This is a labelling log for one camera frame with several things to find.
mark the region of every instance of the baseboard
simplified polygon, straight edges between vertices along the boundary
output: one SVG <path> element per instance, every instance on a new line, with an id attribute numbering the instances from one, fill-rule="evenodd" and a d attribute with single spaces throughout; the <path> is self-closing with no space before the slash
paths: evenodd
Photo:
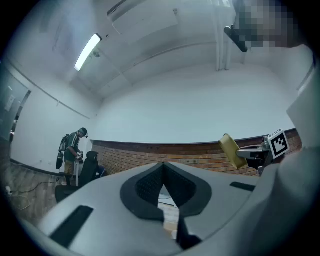
<path id="1" fill-rule="evenodd" d="M 18 162 L 16 160 L 11 159 L 11 158 L 10 158 L 10 162 L 14 163 L 16 165 L 21 165 L 23 168 L 26 168 L 28 170 L 35 171 L 35 172 L 38 172 L 38 173 L 48 174 L 48 175 L 52 175 L 52 176 L 59 176 L 59 177 L 63 177 L 64 176 L 63 172 L 56 173 L 56 172 L 41 170 L 41 169 L 29 166 L 29 165 L 25 165 L 24 163 Z"/>

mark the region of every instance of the ceiling light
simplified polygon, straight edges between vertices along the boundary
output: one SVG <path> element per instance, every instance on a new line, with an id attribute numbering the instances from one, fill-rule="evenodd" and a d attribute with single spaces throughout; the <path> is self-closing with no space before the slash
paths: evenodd
<path id="1" fill-rule="evenodd" d="M 83 51 L 81 52 L 78 60 L 76 61 L 76 64 L 74 68 L 77 71 L 80 71 L 83 64 L 85 63 L 86 59 L 90 55 L 90 53 L 94 50 L 94 48 L 97 46 L 97 44 L 102 40 L 102 38 L 98 34 L 94 34 L 89 42 L 84 47 Z"/>

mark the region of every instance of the ceiling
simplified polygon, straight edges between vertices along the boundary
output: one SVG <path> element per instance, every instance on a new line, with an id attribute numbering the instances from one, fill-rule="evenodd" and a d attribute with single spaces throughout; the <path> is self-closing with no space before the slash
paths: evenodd
<path id="1" fill-rule="evenodd" d="M 223 28 L 235 19 L 230 0 L 126 0 L 116 8 L 119 2 L 51 0 L 38 6 L 38 33 L 46 36 L 49 50 L 60 61 L 51 69 L 70 78 L 71 85 L 81 84 L 105 99 L 148 77 L 215 64 L 218 43 L 224 67 L 229 39 Z M 77 72 L 75 63 L 95 33 L 102 37 L 97 54 Z M 267 66 L 268 58 L 263 48 L 244 56 L 231 45 L 232 63 Z"/>

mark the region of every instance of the wooden floor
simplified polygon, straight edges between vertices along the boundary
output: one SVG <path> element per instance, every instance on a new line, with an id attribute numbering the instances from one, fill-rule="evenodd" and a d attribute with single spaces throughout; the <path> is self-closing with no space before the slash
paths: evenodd
<path id="1" fill-rule="evenodd" d="M 57 204 L 55 189 L 57 185 L 61 185 L 63 177 L 47 175 L 11 163 L 2 173 L 1 181 L 3 186 L 9 186 L 12 191 L 17 191 L 13 192 L 13 196 L 9 199 L 17 216 L 37 225 L 39 220 Z M 42 183 L 31 192 L 21 193 L 34 189 L 40 182 L 50 183 Z M 28 206 L 28 200 L 15 196 L 27 197 L 30 206 L 23 209 Z"/>

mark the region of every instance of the black chair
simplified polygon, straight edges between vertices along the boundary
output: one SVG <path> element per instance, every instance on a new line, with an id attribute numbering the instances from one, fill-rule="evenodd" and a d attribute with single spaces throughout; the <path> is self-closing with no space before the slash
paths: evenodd
<path id="1" fill-rule="evenodd" d="M 99 172 L 99 165 L 98 165 L 98 152 L 89 151 L 86 154 L 86 160 L 84 161 L 84 165 L 82 168 L 81 175 L 79 176 L 79 186 L 56 186 L 55 187 L 55 199 L 56 202 L 59 203 L 63 199 L 70 196 L 75 191 L 79 190 L 84 185 L 88 184 L 89 182 L 95 179 L 96 173 Z"/>

